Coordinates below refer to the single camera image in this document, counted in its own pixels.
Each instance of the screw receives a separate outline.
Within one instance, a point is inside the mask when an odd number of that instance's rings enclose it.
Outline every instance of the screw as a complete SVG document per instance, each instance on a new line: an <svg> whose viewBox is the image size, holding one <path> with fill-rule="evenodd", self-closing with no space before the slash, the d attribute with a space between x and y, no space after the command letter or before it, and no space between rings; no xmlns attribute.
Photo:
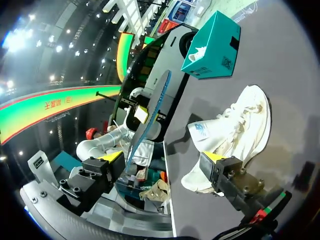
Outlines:
<svg viewBox="0 0 320 240"><path fill-rule="evenodd" d="M64 180L64 179L61 179L59 181L59 184L61 185L61 187L65 188L65 189L67 189L69 187L68 186L68 182L66 180Z"/></svg>
<svg viewBox="0 0 320 240"><path fill-rule="evenodd" d="M41 191L40 192L40 197L45 198L47 196L47 192L46 191Z"/></svg>
<svg viewBox="0 0 320 240"><path fill-rule="evenodd" d="M265 186L265 181L264 181L263 179L260 179L260 180L258 181L258 186L259 186L259 187L264 187L264 186Z"/></svg>
<svg viewBox="0 0 320 240"><path fill-rule="evenodd" d="M80 193L81 192L81 188L80 187L74 187L73 189L72 189L75 193Z"/></svg>
<svg viewBox="0 0 320 240"><path fill-rule="evenodd" d="M33 204L36 204L38 202L38 198L36 198L35 196L31 199L31 202Z"/></svg>
<svg viewBox="0 0 320 240"><path fill-rule="evenodd" d="M95 180L95 179L97 179L97 174L96 174L95 172L91 172L91 173L90 173L90 177L91 177L93 180Z"/></svg>
<svg viewBox="0 0 320 240"><path fill-rule="evenodd" d="M245 174L246 172L247 172L247 169L245 169L245 168L241 168L240 169L240 174L241 175Z"/></svg>
<svg viewBox="0 0 320 240"><path fill-rule="evenodd" d="M231 179L235 175L235 171L231 171L228 173L228 178Z"/></svg>
<svg viewBox="0 0 320 240"><path fill-rule="evenodd" d="M250 187L245 186L245 187L243 188L243 193L244 193L244 194L248 194L249 191L250 191Z"/></svg>
<svg viewBox="0 0 320 240"><path fill-rule="evenodd" d="M84 175L84 174L85 174L85 170L79 169L78 173L79 173L80 175Z"/></svg>

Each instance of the qr code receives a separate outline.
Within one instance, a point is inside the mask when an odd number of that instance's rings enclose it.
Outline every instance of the qr code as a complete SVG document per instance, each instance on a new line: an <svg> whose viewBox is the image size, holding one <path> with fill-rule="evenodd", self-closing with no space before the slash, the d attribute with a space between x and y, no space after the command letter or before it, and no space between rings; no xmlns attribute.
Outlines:
<svg viewBox="0 0 320 240"><path fill-rule="evenodd" d="M232 61L224 56L221 65L231 70Z"/></svg>

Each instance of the gray tabletop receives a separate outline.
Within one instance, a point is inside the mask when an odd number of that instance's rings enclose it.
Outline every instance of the gray tabletop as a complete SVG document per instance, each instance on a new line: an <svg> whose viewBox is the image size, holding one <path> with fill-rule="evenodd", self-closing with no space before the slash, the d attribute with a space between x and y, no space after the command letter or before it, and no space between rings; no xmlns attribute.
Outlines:
<svg viewBox="0 0 320 240"><path fill-rule="evenodd" d="M319 161L320 74L312 45L296 17L274 2L238 23L240 45L232 77L197 80L190 77L164 138L171 186L172 221L177 236L202 240L237 226L243 217L224 197L194 193L181 178L198 160L187 124L215 119L235 103L250 84L269 97L272 126L266 149L248 164L248 172L292 192L277 218L279 227L292 217L311 189L313 166ZM307 182L293 185L308 166Z"/></svg>

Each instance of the printed label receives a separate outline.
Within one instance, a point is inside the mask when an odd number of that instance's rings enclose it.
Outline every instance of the printed label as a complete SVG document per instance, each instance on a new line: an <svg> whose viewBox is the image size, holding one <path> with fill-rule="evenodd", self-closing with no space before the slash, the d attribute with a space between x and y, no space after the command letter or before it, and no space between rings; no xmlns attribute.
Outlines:
<svg viewBox="0 0 320 240"><path fill-rule="evenodd" d="M190 133L195 141L201 141L210 136L209 130L205 123L196 123Z"/></svg>

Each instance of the white sneaker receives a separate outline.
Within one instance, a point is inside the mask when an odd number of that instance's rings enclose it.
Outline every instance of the white sneaker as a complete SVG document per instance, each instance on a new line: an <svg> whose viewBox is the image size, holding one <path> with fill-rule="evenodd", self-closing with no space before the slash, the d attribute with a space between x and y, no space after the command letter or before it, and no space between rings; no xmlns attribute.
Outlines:
<svg viewBox="0 0 320 240"><path fill-rule="evenodd" d="M267 145L271 129L268 99L257 85L247 86L237 102L216 119L191 123L188 128L198 151L208 151L227 158L235 156L245 166ZM199 167L199 161L181 179L181 183L193 192L214 192Z"/></svg>
<svg viewBox="0 0 320 240"><path fill-rule="evenodd" d="M206 53L206 50L207 50L207 47L206 46L203 46L203 47L196 47L195 48L198 52L194 53L194 54L189 54L188 58L191 62L195 62L197 61L198 59L202 58L205 53Z"/></svg>

